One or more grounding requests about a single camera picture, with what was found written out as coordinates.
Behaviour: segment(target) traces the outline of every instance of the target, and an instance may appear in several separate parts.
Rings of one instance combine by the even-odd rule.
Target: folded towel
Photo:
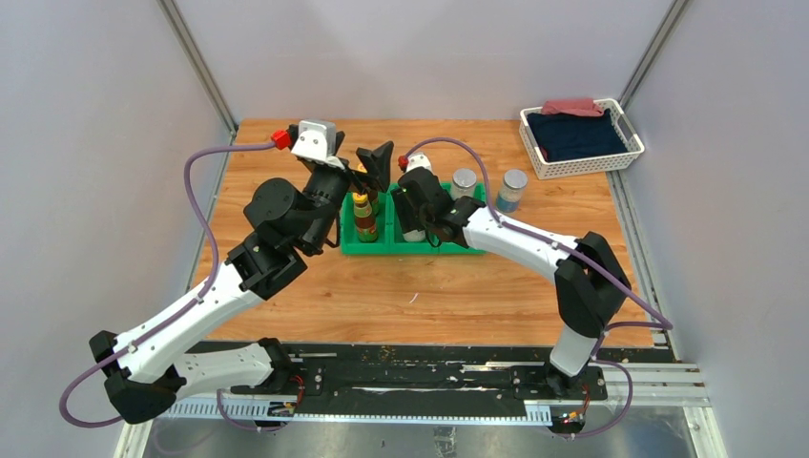
[[[609,109],[599,117],[532,113],[526,120],[548,162],[627,152],[612,127]]]
[[[549,100],[542,105],[543,115],[566,115],[598,117],[604,109],[595,104],[591,98],[569,98],[567,100]]]

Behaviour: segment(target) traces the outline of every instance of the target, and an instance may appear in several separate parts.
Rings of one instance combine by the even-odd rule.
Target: sauce bottle
[[[359,170],[360,172],[368,173],[368,171],[365,170],[365,166],[362,164],[359,164],[357,166],[357,170]],[[369,190],[368,200],[371,201],[371,209],[374,211],[374,216],[376,217],[377,215],[379,215],[379,191],[375,189]]]
[[[354,199],[354,226],[357,228],[358,238],[363,242],[376,241],[379,238],[377,219],[368,202],[368,195],[357,193],[351,195]]]

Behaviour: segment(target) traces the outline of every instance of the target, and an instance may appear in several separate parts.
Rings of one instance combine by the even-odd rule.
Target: red connector
[[[400,169],[402,169],[402,172],[404,172],[405,170],[407,170],[407,163],[408,163],[408,162],[409,162],[409,161],[407,160],[407,157],[405,157],[405,156],[399,156],[399,168],[400,168]]]
[[[272,135],[270,135],[270,138],[276,142],[276,148],[279,150],[288,148],[289,145],[292,144],[292,138],[289,136],[289,133],[284,130],[275,131]]]

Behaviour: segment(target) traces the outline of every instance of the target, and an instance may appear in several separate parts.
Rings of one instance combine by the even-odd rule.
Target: navy fabric
[[[548,162],[627,152],[612,127],[609,109],[599,117],[532,113],[526,120]]]

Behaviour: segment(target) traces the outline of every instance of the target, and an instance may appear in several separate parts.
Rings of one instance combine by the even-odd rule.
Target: metal lid
[[[519,191],[529,184],[529,177],[520,169],[511,169],[503,176],[503,184]]]
[[[452,174],[452,182],[461,189],[468,189],[477,184],[478,176],[471,169],[458,169]]]

